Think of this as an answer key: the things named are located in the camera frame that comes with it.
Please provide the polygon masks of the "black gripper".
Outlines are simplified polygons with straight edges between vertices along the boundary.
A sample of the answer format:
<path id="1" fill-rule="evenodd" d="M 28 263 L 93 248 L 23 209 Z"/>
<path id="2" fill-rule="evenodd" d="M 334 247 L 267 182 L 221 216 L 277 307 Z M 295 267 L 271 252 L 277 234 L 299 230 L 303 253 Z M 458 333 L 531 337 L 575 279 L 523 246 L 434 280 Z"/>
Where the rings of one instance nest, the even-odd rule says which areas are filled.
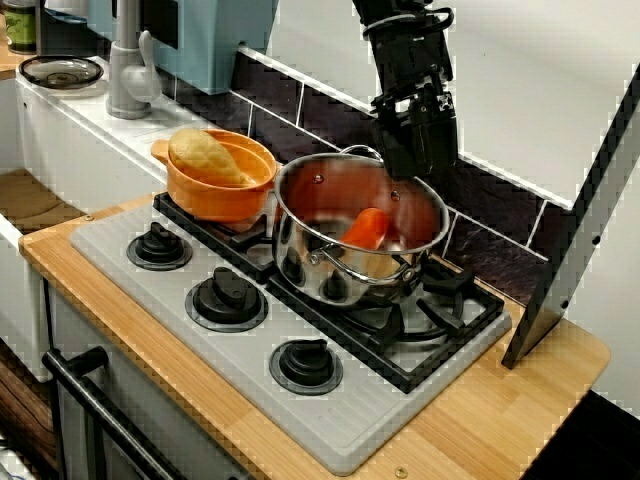
<path id="1" fill-rule="evenodd" d="M 458 158 L 453 79 L 444 32 L 449 22 L 374 22 L 367 26 L 382 93 L 372 101 L 374 138 L 387 174 L 396 181 L 451 167 Z M 412 131 L 396 105 L 422 101 Z"/>

